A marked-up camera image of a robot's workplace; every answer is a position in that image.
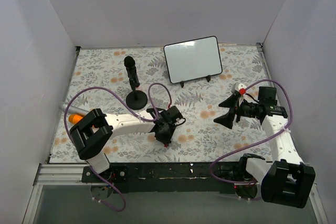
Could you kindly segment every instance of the white panel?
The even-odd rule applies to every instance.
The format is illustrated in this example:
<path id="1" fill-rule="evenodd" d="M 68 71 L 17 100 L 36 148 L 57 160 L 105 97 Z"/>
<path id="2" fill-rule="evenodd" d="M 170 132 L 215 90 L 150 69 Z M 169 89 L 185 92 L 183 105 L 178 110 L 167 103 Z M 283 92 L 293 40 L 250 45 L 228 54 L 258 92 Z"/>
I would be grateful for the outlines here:
<path id="1" fill-rule="evenodd" d="M 263 42 L 285 0 L 50 0 L 75 45 L 164 46 L 217 36 Z"/>
<path id="2" fill-rule="evenodd" d="M 0 223 L 21 223 L 75 58 L 49 0 L 0 0 Z"/>
<path id="3" fill-rule="evenodd" d="M 271 75 L 291 98 L 297 150 L 316 169 L 329 223 L 336 223 L 335 14 L 336 0 L 286 0 L 265 41 Z"/>

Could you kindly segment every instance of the cable tie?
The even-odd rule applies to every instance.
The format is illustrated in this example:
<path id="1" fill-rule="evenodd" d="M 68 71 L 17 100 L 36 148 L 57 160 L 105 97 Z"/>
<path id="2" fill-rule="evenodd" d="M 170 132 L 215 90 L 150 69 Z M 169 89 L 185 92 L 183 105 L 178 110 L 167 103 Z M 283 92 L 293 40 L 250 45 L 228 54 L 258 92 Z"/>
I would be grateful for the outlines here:
<path id="1" fill-rule="evenodd" d="M 138 119 L 139 119 L 139 122 L 141 123 L 142 120 L 141 120 L 141 116 L 140 115 L 138 115 Z"/>
<path id="2" fill-rule="evenodd" d="M 280 128 L 280 130 L 283 130 L 284 132 L 291 133 L 290 129 L 285 128 L 284 126 Z"/>

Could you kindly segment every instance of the patterned fabric surface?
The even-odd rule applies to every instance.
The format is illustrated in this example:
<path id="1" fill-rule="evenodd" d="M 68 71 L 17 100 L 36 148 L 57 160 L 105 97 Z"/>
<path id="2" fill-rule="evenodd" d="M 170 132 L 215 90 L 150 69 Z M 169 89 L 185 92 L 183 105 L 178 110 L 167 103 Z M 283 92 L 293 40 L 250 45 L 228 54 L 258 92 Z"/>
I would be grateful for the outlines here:
<path id="1" fill-rule="evenodd" d="M 213 122 L 228 109 L 218 104 L 230 96 L 234 83 L 249 85 L 266 77 L 257 48 L 254 46 L 220 46 L 223 73 L 205 79 L 190 81 L 181 88 L 169 82 L 162 48 L 95 49 L 81 50 L 72 76 L 67 96 L 69 101 L 80 90 L 102 86 L 113 90 L 125 100 L 131 91 L 127 72 L 123 65 L 125 56 L 136 62 L 141 82 L 140 90 L 147 93 L 153 82 L 165 84 L 176 105 L 186 118 L 179 126 L 169 147 L 155 140 L 154 134 L 128 134 L 110 139 L 103 149 L 111 162 L 210 162 L 232 150 L 260 141 L 266 137 L 257 120 L 242 118 L 229 130 Z M 250 92 L 255 98 L 258 88 Z M 152 97 L 158 108 L 167 108 L 169 98 L 160 87 L 152 88 Z M 125 114 L 128 111 L 109 93 L 91 90 L 73 103 L 74 106 L 91 110 L 101 108 L 105 113 Z M 50 153 L 50 163 L 83 163 L 69 140 L 60 119 Z M 256 146 L 246 152 L 264 156 L 270 160 L 268 144 Z M 242 153 L 232 155 L 226 161 L 237 161 Z"/>

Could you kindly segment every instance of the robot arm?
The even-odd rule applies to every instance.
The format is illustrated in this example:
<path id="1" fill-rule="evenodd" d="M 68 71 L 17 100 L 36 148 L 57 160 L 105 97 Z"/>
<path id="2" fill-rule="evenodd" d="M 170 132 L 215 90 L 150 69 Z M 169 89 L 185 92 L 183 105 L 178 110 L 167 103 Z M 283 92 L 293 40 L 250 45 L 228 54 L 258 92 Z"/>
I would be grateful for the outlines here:
<path id="1" fill-rule="evenodd" d="M 142 111 L 139 116 L 155 118 L 153 109 Z M 156 140 L 166 146 L 171 143 L 175 123 L 182 118 L 176 106 L 161 110 L 155 122 L 143 121 L 131 114 L 103 114 L 100 109 L 94 109 L 70 129 L 70 135 L 79 158 L 86 160 L 97 173 L 102 173 L 110 167 L 102 149 L 111 136 L 154 132 Z"/>
<path id="2" fill-rule="evenodd" d="M 276 88 L 259 87 L 258 103 L 244 99 L 246 86 L 237 83 L 232 95 L 219 104 L 229 108 L 229 112 L 214 120 L 229 129 L 233 120 L 239 122 L 241 116 L 257 118 L 267 136 L 273 136 L 288 123 L 284 107 L 277 105 Z M 261 184 L 261 196 L 266 202 L 303 208 L 309 197 L 315 179 L 313 167 L 303 163 L 288 131 L 269 141 L 273 163 L 267 163 L 261 156 L 244 154 L 240 162 L 248 175 Z"/>

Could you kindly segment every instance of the whiteboard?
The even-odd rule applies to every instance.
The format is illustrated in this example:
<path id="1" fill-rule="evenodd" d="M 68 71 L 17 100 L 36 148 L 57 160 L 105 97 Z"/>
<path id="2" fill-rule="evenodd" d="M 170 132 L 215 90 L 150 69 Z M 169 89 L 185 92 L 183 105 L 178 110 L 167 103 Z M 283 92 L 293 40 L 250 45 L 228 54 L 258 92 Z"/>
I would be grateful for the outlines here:
<path id="1" fill-rule="evenodd" d="M 222 73 L 215 36 L 166 45 L 163 48 L 171 83 Z"/>

